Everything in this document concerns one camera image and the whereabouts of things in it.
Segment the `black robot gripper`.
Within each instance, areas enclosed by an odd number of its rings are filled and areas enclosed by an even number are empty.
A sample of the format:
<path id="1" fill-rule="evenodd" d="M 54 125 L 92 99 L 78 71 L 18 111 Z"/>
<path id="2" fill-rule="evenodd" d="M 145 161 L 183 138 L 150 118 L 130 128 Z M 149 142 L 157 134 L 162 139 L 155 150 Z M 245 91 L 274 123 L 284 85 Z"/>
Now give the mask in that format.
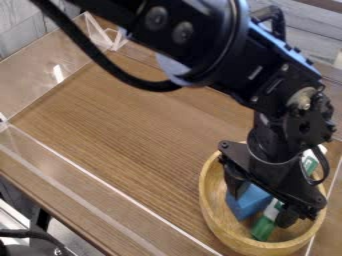
<path id="1" fill-rule="evenodd" d="M 222 140 L 218 144 L 219 163 L 225 169 L 225 182 L 234 199 L 238 200 L 250 184 L 257 185 L 285 205 L 276 219 L 282 229 L 292 227 L 300 219 L 316 220 L 328 205 L 328 199 L 318 186 L 329 176 L 329 162 L 320 146 L 309 147 L 318 158 L 324 177 L 314 179 L 308 174 L 300 151 L 285 161 L 276 161 L 259 155 L 253 143 Z"/>

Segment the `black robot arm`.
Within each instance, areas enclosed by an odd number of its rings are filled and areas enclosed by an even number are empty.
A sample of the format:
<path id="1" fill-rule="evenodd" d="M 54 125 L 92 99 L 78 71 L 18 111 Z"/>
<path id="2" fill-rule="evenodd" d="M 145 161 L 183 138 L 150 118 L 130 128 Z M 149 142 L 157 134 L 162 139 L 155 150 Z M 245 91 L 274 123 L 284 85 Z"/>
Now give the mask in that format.
<path id="1" fill-rule="evenodd" d="M 302 155 L 320 154 L 333 138 L 334 106 L 312 60 L 286 41 L 281 8 L 253 11 L 246 0 L 68 0 L 157 53 L 167 77 L 149 81 L 109 59 L 52 0 L 30 1 L 127 85 L 151 92 L 210 86 L 253 109 L 246 142 L 219 144 L 230 192 L 241 195 L 247 183 L 266 190 L 284 204 L 276 218 L 282 228 L 316 219 L 328 200 Z"/>

